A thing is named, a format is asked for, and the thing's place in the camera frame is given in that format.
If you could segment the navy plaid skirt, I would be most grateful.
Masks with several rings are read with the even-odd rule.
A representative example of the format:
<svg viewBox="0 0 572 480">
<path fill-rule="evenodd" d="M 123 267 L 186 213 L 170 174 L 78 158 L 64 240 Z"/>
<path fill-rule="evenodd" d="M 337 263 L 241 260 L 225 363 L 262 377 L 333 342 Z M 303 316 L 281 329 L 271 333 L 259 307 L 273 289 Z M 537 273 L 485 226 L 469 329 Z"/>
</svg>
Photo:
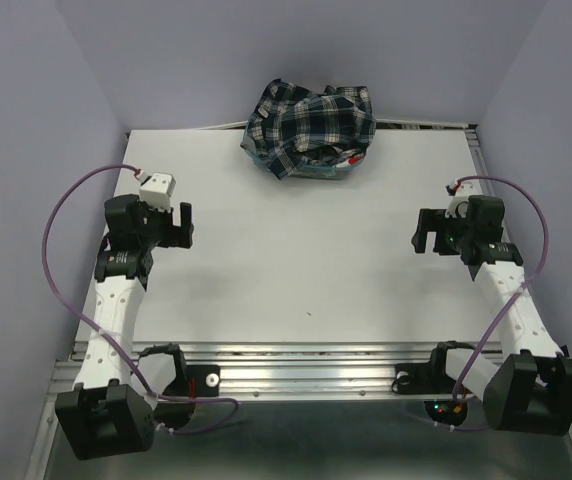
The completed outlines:
<svg viewBox="0 0 572 480">
<path fill-rule="evenodd" d="M 366 156 L 375 132 L 367 87 L 327 86 L 315 93 L 276 79 L 262 92 L 240 147 L 253 147 L 277 178 L 305 163 L 332 165 L 353 152 Z"/>
</svg>

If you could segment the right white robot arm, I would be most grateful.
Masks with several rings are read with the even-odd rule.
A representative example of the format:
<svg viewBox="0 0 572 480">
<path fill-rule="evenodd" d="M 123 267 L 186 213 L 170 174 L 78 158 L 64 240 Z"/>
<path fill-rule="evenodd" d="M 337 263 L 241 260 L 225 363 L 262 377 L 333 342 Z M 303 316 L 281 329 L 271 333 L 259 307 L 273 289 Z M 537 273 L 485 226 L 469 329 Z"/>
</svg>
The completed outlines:
<svg viewBox="0 0 572 480">
<path fill-rule="evenodd" d="M 543 324 L 519 250 L 502 239 L 504 214 L 499 198 L 456 195 L 445 209 L 421 209 L 411 240 L 424 253 L 433 234 L 435 253 L 457 256 L 468 268 L 494 316 L 502 363 L 485 358 L 480 346 L 440 342 L 426 363 L 404 368 L 396 389 L 454 394 L 450 405 L 430 408 L 438 423 L 460 425 L 462 398 L 471 395 L 494 430 L 563 436 L 572 423 L 572 358 Z"/>
</svg>

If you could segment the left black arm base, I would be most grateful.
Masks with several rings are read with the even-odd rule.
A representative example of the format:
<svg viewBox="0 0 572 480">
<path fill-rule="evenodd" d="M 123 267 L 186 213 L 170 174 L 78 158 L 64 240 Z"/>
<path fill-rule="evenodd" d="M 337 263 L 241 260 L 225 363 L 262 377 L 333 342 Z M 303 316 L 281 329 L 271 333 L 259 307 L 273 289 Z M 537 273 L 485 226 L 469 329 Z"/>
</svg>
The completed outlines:
<svg viewBox="0 0 572 480">
<path fill-rule="evenodd" d="M 187 373 L 173 380 L 163 391 L 166 396 L 217 397 L 221 369 L 218 365 L 188 365 Z M 167 427 L 182 428 L 191 420 L 195 404 L 159 402 L 154 418 Z"/>
</svg>

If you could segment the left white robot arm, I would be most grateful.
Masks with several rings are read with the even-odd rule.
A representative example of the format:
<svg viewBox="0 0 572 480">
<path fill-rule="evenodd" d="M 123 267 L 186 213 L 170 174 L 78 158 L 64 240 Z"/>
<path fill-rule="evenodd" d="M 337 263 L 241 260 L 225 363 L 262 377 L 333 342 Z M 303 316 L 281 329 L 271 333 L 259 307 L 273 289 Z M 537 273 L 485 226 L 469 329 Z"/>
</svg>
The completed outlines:
<svg viewBox="0 0 572 480">
<path fill-rule="evenodd" d="M 155 401 L 163 393 L 192 394 L 195 386 L 181 348 L 147 349 L 159 360 L 152 374 L 136 375 L 132 341 L 153 266 L 152 251 L 192 245 L 192 206 L 157 209 L 135 194 L 104 204 L 107 232 L 95 265 L 95 312 L 87 357 L 55 412 L 80 460 L 144 452 L 154 437 Z"/>
</svg>

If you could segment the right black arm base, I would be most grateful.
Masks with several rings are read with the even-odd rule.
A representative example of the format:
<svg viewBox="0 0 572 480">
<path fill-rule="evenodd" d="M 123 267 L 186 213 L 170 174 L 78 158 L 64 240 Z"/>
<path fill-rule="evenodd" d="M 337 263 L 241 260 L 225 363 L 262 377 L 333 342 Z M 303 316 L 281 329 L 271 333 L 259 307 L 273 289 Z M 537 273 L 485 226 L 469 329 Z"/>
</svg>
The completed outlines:
<svg viewBox="0 0 572 480">
<path fill-rule="evenodd" d="M 426 400 L 426 415 L 438 425 L 460 427 L 467 418 L 468 407 L 451 399 L 454 381 L 433 368 L 429 362 L 398 363 L 391 391 L 402 396 L 447 395 L 446 400 Z"/>
</svg>

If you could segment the red floral white skirt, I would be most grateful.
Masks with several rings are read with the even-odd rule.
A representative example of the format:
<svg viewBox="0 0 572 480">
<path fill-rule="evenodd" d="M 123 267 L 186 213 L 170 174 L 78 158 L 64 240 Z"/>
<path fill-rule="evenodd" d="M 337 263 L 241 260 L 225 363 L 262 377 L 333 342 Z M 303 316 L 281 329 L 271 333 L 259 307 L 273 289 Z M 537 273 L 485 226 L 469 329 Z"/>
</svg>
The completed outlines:
<svg viewBox="0 0 572 480">
<path fill-rule="evenodd" d="M 359 165 L 365 158 L 364 152 L 353 152 L 334 165 L 337 170 L 349 170 Z"/>
</svg>

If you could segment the teal laundry basket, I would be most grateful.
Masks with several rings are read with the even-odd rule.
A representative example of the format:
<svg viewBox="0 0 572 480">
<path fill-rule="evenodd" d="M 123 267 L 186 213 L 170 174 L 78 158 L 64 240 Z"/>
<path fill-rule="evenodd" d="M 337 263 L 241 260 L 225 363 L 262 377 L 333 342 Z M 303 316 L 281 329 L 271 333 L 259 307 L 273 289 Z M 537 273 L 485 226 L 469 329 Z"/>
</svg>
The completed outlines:
<svg viewBox="0 0 572 480">
<path fill-rule="evenodd" d="M 242 149 L 252 159 L 253 163 L 260 170 L 271 173 L 271 170 L 267 166 L 267 163 L 256 153 L 253 147 L 251 147 L 250 145 L 242 145 Z M 334 168 L 335 164 L 330 165 L 327 163 L 320 163 L 320 164 L 305 163 L 302 166 L 295 169 L 292 173 L 287 174 L 285 177 L 316 179 L 316 180 L 341 180 L 346 178 L 355 168 L 357 168 L 360 165 L 359 164 L 355 168 L 349 170 L 337 170 Z"/>
</svg>

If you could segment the aluminium frame rail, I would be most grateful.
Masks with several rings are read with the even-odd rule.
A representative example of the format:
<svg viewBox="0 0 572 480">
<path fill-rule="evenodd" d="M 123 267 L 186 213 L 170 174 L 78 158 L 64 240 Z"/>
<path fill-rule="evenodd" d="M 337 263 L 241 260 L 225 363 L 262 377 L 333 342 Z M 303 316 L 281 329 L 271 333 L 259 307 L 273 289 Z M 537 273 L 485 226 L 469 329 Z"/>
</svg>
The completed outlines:
<svg viewBox="0 0 572 480">
<path fill-rule="evenodd" d="M 250 402 L 448 400 L 450 395 L 399 395 L 398 364 L 425 363 L 433 343 L 184 343 L 191 367 L 213 366 L 200 392 Z"/>
</svg>

